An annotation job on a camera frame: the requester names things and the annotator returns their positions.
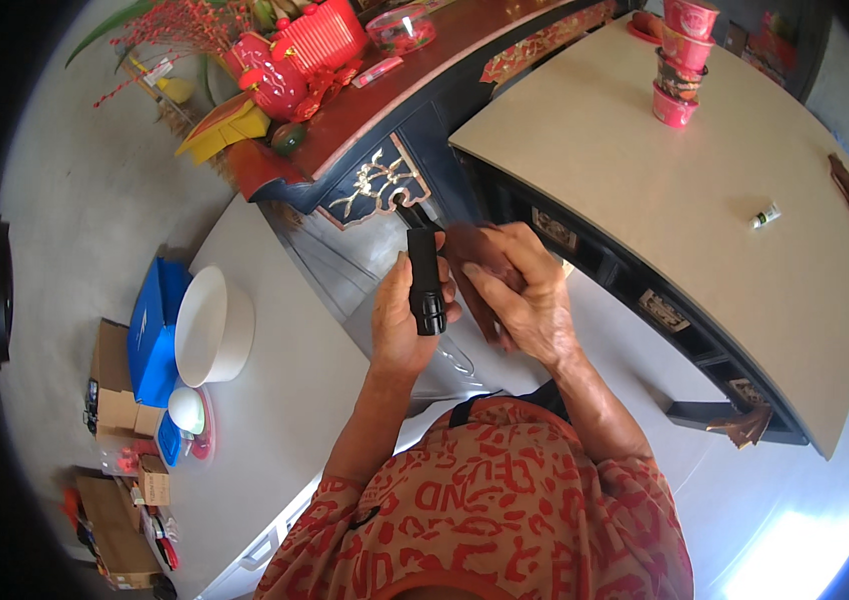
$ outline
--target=sunlight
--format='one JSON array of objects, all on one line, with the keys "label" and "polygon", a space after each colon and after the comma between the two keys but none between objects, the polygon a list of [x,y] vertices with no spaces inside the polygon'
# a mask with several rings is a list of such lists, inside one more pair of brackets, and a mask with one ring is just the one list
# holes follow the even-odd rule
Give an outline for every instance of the sunlight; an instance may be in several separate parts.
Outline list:
[{"label": "sunlight", "polygon": [[729,600],[814,600],[849,555],[849,512],[839,518],[786,512],[725,586]]}]

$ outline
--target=small tube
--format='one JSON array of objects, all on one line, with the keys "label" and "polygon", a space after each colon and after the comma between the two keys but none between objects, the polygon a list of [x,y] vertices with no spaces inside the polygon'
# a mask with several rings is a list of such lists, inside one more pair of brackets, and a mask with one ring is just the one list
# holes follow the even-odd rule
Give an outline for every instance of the small tube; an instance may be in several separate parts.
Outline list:
[{"label": "small tube", "polygon": [[757,228],[762,228],[780,216],[782,216],[782,211],[778,209],[778,204],[776,202],[771,202],[771,205],[765,210],[754,215],[754,218],[751,220],[751,227],[755,230]]},{"label": "small tube", "polygon": [[377,78],[382,77],[385,73],[404,62],[405,61],[402,59],[401,56],[391,56],[390,58],[385,58],[375,66],[370,67],[361,75],[358,75],[357,77],[352,79],[351,85],[356,88],[364,88]]}]

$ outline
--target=green plant leaves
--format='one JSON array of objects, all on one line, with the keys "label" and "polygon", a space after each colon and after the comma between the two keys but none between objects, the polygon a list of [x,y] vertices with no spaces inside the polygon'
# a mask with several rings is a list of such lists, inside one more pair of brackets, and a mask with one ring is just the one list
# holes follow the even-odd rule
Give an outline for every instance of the green plant leaves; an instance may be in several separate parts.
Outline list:
[{"label": "green plant leaves", "polygon": [[104,36],[107,32],[115,29],[116,27],[120,27],[124,25],[128,21],[139,18],[146,14],[148,11],[153,9],[155,6],[154,0],[138,0],[137,2],[130,4],[129,6],[125,6],[120,8],[117,12],[112,14],[110,17],[106,18],[100,25],[95,27],[91,33],[89,33],[84,39],[81,40],[81,43],[74,49],[71,55],[67,58],[67,62],[64,64],[64,68],[68,68],[71,65],[71,61],[74,60],[78,53],[88,47],[89,44]]},{"label": "green plant leaves", "polygon": [[212,96],[212,87],[208,85],[208,55],[200,54],[198,56],[198,83],[201,84],[201,89],[204,90],[204,95],[211,101],[213,107],[218,106],[215,102],[215,97]]}]

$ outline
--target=red decorative berry branch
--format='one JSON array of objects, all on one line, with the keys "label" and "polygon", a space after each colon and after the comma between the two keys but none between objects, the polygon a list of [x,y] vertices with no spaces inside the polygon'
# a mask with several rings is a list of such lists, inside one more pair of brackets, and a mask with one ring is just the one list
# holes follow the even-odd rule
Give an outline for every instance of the red decorative berry branch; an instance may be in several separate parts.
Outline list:
[{"label": "red decorative berry branch", "polygon": [[[143,45],[167,46],[167,50],[144,58],[152,64],[167,57],[169,63],[198,54],[223,54],[243,32],[254,29],[247,1],[154,0],[154,7],[124,25],[126,33],[111,45],[137,48]],[[140,75],[119,84],[94,103],[95,108],[119,90],[155,72],[152,66]]]}]

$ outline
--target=orange patterned shirt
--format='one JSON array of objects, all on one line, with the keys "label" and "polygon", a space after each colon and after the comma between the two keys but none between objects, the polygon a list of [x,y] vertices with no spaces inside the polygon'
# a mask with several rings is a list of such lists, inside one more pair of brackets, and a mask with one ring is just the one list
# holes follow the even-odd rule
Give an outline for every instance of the orange patterned shirt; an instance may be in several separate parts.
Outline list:
[{"label": "orange patterned shirt", "polygon": [[451,586],[487,600],[694,596],[654,461],[595,464],[575,430],[514,398],[439,418],[368,486],[324,477],[258,585],[264,598],[387,599]]}]

